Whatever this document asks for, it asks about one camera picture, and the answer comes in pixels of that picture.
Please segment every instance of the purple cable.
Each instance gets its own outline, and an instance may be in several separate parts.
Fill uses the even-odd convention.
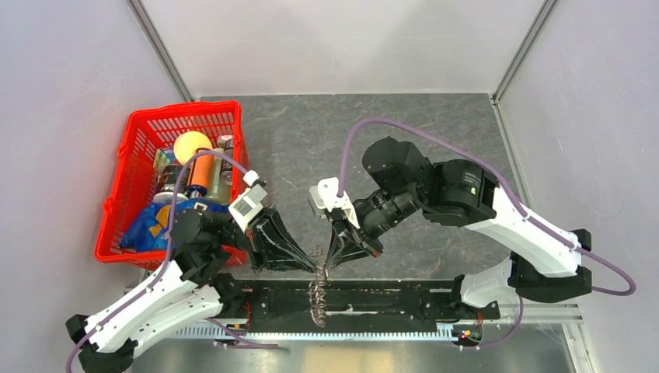
[[[495,340],[494,342],[485,343],[484,345],[481,346],[475,346],[475,347],[463,346],[462,349],[467,351],[477,351],[477,350],[482,350],[483,348],[495,347],[502,344],[503,342],[512,338],[512,336],[515,335],[517,331],[519,331],[519,326],[521,325],[521,319],[523,316],[524,316],[524,301],[521,299],[521,297],[519,297],[519,316],[517,317],[517,321],[513,325],[513,329],[511,329],[511,331],[508,332],[508,334],[506,334],[505,337],[499,340]]]
[[[235,348],[237,350],[240,350],[240,349],[253,349],[253,348],[263,348],[263,349],[272,350],[274,348],[279,348],[278,344],[254,343],[252,341],[241,338],[238,334],[234,333],[233,330],[231,330],[228,327],[222,325],[222,323],[219,322],[216,319],[208,318],[208,319],[206,319],[206,321],[214,323],[215,325],[219,326],[220,329],[224,330],[224,332],[227,333],[229,336],[232,336],[232,337],[235,338],[235,340],[237,340],[239,342],[243,342],[245,344],[245,346],[227,346],[227,348]]]
[[[162,276],[165,275],[165,272],[167,271],[167,267],[169,267],[169,258],[171,257],[171,253],[172,253],[172,236],[169,235],[169,233],[172,231],[172,227],[174,226],[174,217],[176,215],[176,195],[178,194],[181,184],[183,183],[183,175],[185,175],[185,173],[190,168],[190,165],[192,165],[194,160],[201,157],[202,155],[214,155],[216,157],[220,157],[224,159],[226,162],[231,163],[241,173],[247,173],[247,169],[243,167],[240,163],[238,163],[236,160],[220,152],[214,152],[212,150],[204,150],[202,152],[198,152],[197,154],[193,155],[192,158],[190,158],[190,160],[188,160],[185,165],[183,165],[179,177],[176,178],[176,185],[174,186],[174,191],[173,191],[174,194],[172,196],[171,208],[169,209],[168,229],[166,232],[168,239],[167,239],[167,250],[165,251],[165,259],[162,261],[162,265],[160,266],[161,270],[154,277],[153,281],[151,281],[151,283],[147,285],[147,288],[153,288],[153,285],[158,283],[158,281],[162,278]],[[117,307],[117,309],[115,309],[110,314],[108,314],[108,316],[106,316],[105,319],[101,320],[98,323],[98,326],[104,326],[105,324],[107,324],[114,316],[118,315],[119,312],[125,310],[126,307],[128,307],[129,305],[135,303],[135,301],[137,301],[144,294],[146,294],[145,289],[138,292],[135,296],[133,296],[133,298],[128,299],[128,301],[126,301],[125,303]],[[73,359],[75,358],[75,355],[78,353],[78,350],[80,350],[82,345],[85,344],[85,342],[89,340],[89,338],[91,338],[95,333],[96,333],[96,328],[90,330],[89,333],[85,334],[84,337],[81,338],[80,341],[75,345],[73,351],[71,351],[71,353],[68,355],[68,359],[66,360],[67,373],[71,373],[71,365],[73,364]]]
[[[444,148],[447,148],[448,150],[454,152],[457,155],[462,156],[465,159],[468,159],[474,163],[476,163],[478,166],[483,167],[487,171],[490,171],[499,181],[501,184],[501,188],[504,190],[508,198],[511,200],[513,206],[517,210],[517,212],[523,217],[526,218],[528,213],[526,209],[524,209],[524,206],[522,206],[519,198],[515,195],[513,189],[511,188],[511,185],[506,181],[503,175],[497,171],[494,167],[492,167],[489,163],[483,161],[482,159],[476,157],[475,155],[467,152],[466,150],[463,150],[461,148],[458,148],[455,145],[449,144],[448,142],[436,138],[435,136],[428,134],[422,130],[418,130],[414,127],[411,127],[407,124],[400,123],[397,120],[389,119],[389,118],[383,118],[383,117],[371,117],[371,118],[364,118],[357,122],[354,127],[352,127],[352,130],[350,130],[350,133],[348,134],[348,137],[346,139],[346,144],[343,147],[343,155],[341,156],[341,168],[340,168],[340,173],[339,173],[339,193],[337,194],[338,197],[343,196],[343,192],[345,191],[345,183],[346,183],[346,168],[347,168],[347,162],[348,162],[348,152],[350,151],[350,145],[352,144],[352,140],[357,133],[363,126],[367,124],[373,124],[373,123],[380,123],[380,124],[388,124],[389,126],[399,128],[403,131],[410,132],[412,134],[415,134],[417,136],[420,136],[422,138],[425,138],[426,140],[432,141],[435,144],[441,145]],[[601,264],[603,264],[605,267],[609,268],[610,270],[613,270],[616,272],[618,275],[620,275],[622,278],[627,281],[629,284],[629,289],[625,291],[617,291],[617,290],[611,290],[611,289],[604,289],[604,288],[599,288],[599,287],[593,287],[592,289],[594,291],[599,291],[601,293],[609,294],[609,295],[618,295],[618,296],[627,296],[627,295],[632,295],[634,292],[636,292],[636,282],[631,278],[630,275],[628,275],[624,270],[620,269],[617,267],[615,264],[602,259],[600,256],[597,256],[593,253],[588,252],[587,250],[582,249],[579,246],[574,245],[570,240],[564,238],[563,236],[559,235],[558,233],[554,232],[551,228],[548,226],[544,225],[541,223],[538,219],[529,216],[527,219],[531,224],[535,225],[538,227],[541,231],[546,233],[547,235],[553,237],[556,239],[558,242],[564,244],[567,246],[568,249],[570,250],[576,250],[578,253],[585,255]]]

